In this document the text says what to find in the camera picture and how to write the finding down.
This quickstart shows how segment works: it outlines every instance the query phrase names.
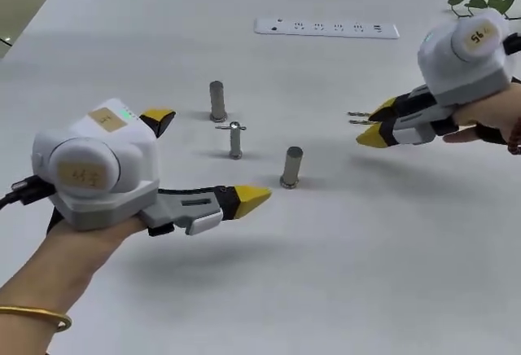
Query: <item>power strip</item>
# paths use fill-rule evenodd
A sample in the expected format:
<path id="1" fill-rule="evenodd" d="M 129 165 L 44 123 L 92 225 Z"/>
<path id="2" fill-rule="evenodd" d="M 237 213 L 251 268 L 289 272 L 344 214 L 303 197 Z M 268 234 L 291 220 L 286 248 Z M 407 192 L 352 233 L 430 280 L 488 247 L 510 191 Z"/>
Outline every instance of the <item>power strip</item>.
<path id="1" fill-rule="evenodd" d="M 300 35 L 326 37 L 368 37 L 398 39 L 394 24 L 367 24 L 359 21 L 309 21 L 287 19 L 256 19 L 255 33 L 263 35 Z"/>

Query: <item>small metal rod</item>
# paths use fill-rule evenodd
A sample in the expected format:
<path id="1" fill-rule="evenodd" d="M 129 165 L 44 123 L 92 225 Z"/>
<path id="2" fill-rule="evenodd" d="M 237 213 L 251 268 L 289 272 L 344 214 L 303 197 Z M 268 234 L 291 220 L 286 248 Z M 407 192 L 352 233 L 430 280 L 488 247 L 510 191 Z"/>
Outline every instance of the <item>small metal rod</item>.
<path id="1" fill-rule="evenodd" d="M 352 125 L 375 125 L 377 122 L 376 121 L 353 121 L 353 120 L 350 120 L 349 123 L 351 123 Z"/>
<path id="2" fill-rule="evenodd" d="M 240 125 L 238 121 L 232 121 L 230 125 L 216 125 L 215 128 L 228 129 L 230 131 L 230 158 L 240 160 L 243 157 L 241 150 L 241 131 L 244 131 L 246 126 Z"/>
<path id="3" fill-rule="evenodd" d="M 280 185 L 288 190 L 296 188 L 299 183 L 300 162 L 304 156 L 304 151 L 297 146 L 287 149 L 284 172 L 280 177 Z"/>
<path id="4" fill-rule="evenodd" d="M 226 121 L 228 114 L 225 110 L 225 88 L 222 82 L 214 81 L 210 83 L 210 101 L 212 103 L 210 120 L 214 123 Z"/>
<path id="5" fill-rule="evenodd" d="M 368 112 L 347 112 L 346 114 L 350 115 L 350 116 L 357 116 L 357 117 L 369 117 L 369 116 L 371 116 L 371 114 L 368 113 Z"/>

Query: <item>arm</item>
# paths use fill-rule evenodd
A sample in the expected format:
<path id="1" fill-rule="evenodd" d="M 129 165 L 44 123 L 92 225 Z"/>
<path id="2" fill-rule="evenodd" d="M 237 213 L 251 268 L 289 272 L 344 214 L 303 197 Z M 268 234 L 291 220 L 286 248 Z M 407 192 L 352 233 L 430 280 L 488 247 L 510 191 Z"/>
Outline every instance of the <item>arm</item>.
<path id="1" fill-rule="evenodd" d="M 87 233 L 74 232 L 66 223 L 59 223 L 24 267 L 0 288 L 0 305 L 66 313 L 110 255 L 143 228 L 134 218 Z M 56 328 L 44 319 L 0 314 L 0 353 L 42 355 Z"/>

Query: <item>table surface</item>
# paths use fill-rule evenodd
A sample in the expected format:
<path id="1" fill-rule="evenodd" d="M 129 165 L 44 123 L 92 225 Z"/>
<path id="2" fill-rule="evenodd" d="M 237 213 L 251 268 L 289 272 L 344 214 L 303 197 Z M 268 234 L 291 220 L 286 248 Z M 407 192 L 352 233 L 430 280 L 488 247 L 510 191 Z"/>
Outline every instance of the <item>table surface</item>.
<path id="1" fill-rule="evenodd" d="M 371 150 L 346 111 L 422 83 L 416 51 L 446 0 L 48 0 L 0 63 L 5 189 L 33 135 L 119 97 L 172 107 L 162 184 L 253 184 L 272 198 L 189 238 L 135 236 L 72 309 L 51 353 L 519 353 L 519 159 L 484 143 Z M 257 16 L 392 22 L 400 40 L 261 36 Z M 207 120 L 225 84 L 244 157 Z M 279 187 L 301 146 L 300 187 Z M 2 211 L 0 281 L 49 202 Z"/>

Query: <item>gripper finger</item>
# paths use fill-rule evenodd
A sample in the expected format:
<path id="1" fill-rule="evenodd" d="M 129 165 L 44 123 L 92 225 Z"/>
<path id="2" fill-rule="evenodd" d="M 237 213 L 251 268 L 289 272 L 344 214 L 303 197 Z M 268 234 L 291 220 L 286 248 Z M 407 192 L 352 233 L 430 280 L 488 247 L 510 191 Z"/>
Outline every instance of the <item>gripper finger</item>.
<path id="1" fill-rule="evenodd" d="M 421 145 L 434 140 L 436 133 L 430 125 L 408 129 L 394 129 L 395 121 L 375 123 L 362 134 L 357 142 L 363 146 L 384 149 L 396 145 Z"/>

